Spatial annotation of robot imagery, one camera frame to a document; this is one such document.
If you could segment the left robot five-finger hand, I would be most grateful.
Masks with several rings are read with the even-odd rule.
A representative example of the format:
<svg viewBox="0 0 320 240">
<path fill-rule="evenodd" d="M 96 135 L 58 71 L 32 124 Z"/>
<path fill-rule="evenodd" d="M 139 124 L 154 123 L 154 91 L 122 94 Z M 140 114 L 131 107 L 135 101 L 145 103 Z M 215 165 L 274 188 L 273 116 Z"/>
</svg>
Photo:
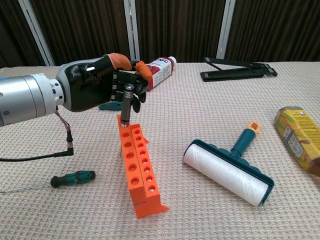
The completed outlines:
<svg viewBox="0 0 320 240">
<path fill-rule="evenodd" d="M 132 84 L 133 110 L 138 113 L 146 101 L 152 72 L 143 61 L 131 61 L 120 53 L 84 59 L 60 66 L 56 79 L 63 86 L 63 106 L 83 112 L 108 102 L 123 100 L 125 85 Z"/>
</svg>

